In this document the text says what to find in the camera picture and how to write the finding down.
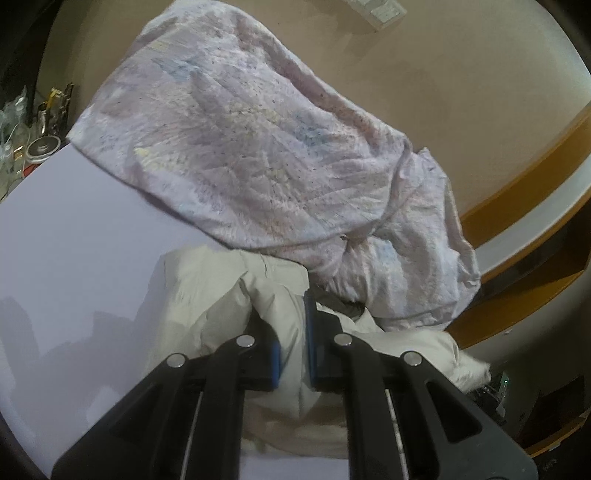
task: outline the cluttered shelf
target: cluttered shelf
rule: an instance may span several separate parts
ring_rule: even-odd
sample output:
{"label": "cluttered shelf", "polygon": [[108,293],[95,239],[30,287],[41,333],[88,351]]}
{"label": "cluttered shelf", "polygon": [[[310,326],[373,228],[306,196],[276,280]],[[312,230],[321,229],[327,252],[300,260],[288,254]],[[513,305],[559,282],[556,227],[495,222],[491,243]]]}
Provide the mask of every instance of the cluttered shelf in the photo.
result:
{"label": "cluttered shelf", "polygon": [[65,143],[73,84],[62,92],[52,88],[46,101],[30,110],[26,88],[0,110],[0,202]]}

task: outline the bed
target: bed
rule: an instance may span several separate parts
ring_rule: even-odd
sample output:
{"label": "bed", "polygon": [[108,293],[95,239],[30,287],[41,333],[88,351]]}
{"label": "bed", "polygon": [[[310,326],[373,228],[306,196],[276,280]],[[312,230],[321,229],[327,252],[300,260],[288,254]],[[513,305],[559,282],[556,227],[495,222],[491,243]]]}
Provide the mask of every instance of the bed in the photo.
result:
{"label": "bed", "polygon": [[[7,198],[0,225],[0,412],[49,476],[142,377],[163,300],[160,256],[221,247],[71,146]],[[250,456],[242,477],[348,471],[346,460],[293,461]]]}

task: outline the white duvet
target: white duvet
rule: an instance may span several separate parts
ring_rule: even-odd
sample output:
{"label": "white duvet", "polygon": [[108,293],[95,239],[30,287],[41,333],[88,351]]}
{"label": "white duvet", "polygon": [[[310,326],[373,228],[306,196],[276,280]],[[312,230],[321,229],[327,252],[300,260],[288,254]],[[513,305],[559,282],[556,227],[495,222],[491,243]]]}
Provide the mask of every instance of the white duvet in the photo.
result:
{"label": "white duvet", "polygon": [[443,328],[479,288],[430,153],[235,7],[175,1],[69,139],[226,246],[299,262],[388,329]]}

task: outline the wall switch plate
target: wall switch plate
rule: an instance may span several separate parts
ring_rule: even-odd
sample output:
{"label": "wall switch plate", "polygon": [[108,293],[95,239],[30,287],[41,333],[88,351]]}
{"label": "wall switch plate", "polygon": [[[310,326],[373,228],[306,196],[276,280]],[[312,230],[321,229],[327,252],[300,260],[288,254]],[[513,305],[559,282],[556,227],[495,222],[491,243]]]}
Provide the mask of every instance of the wall switch plate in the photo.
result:
{"label": "wall switch plate", "polygon": [[376,30],[381,30],[406,15],[406,10],[396,0],[345,0]]}

